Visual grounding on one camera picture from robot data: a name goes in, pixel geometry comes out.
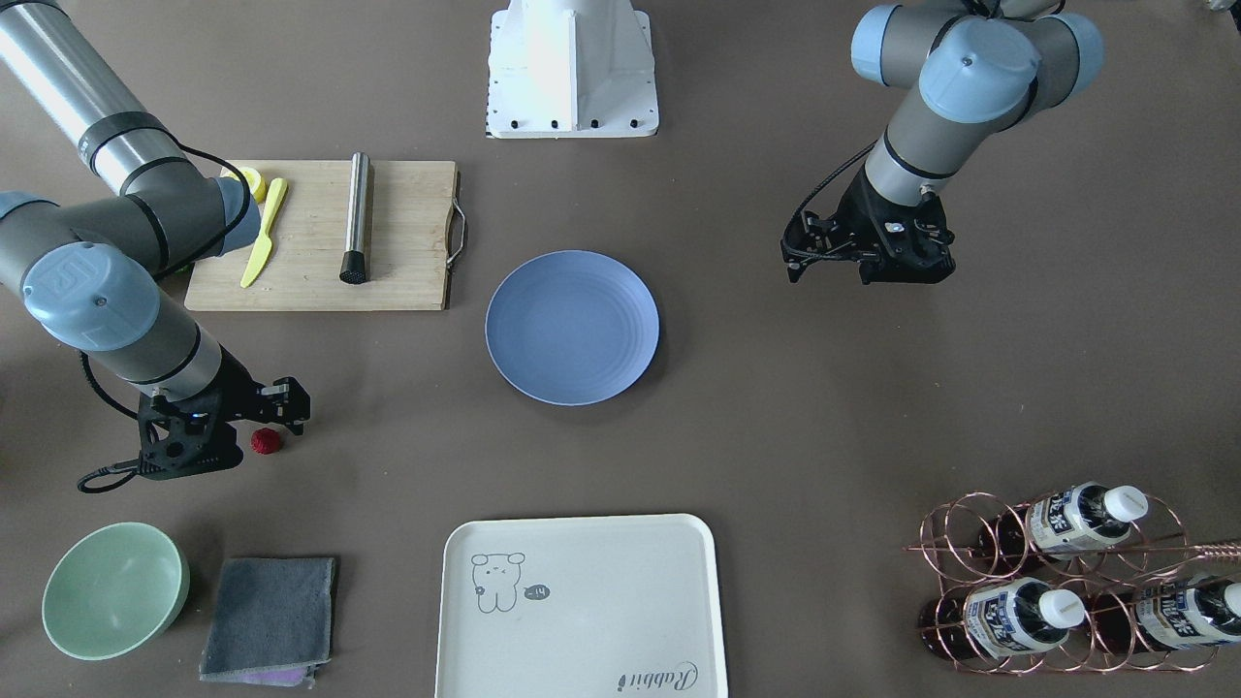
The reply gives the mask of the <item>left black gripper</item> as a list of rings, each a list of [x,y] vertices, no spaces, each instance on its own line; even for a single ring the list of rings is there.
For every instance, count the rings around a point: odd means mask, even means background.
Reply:
[[[859,261],[864,284],[872,282],[934,284],[956,270],[939,195],[916,196],[913,206],[885,199],[860,171],[843,194],[836,212],[793,212],[781,235],[781,260],[797,283],[818,262]]]

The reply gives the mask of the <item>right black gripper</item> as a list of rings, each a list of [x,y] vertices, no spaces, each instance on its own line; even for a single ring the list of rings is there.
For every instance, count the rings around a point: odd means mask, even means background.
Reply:
[[[279,424],[290,433],[304,433],[311,416],[310,394],[297,378],[276,379],[271,386],[257,383],[230,350],[223,349],[220,369],[204,392],[182,402],[189,424],[182,432],[199,437],[213,425],[236,420],[251,424]]]

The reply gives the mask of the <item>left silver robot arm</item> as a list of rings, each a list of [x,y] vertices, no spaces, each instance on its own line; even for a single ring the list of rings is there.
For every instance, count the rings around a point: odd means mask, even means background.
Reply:
[[[860,19],[856,75],[906,97],[833,215],[799,205],[781,235],[791,282],[850,262],[870,283],[939,283],[956,270],[944,185],[992,134],[1083,91],[1104,62],[1102,34],[1059,1],[885,4]]]

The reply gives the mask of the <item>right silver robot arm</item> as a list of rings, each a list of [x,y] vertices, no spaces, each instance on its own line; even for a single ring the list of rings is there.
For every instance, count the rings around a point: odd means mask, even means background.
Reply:
[[[4,193],[2,284],[45,332],[141,392],[143,419],[302,432],[305,389],[257,383],[158,283],[256,238],[247,186],[204,176],[199,152],[141,106],[58,2],[5,1],[1,26],[4,65],[110,188],[67,206]]]

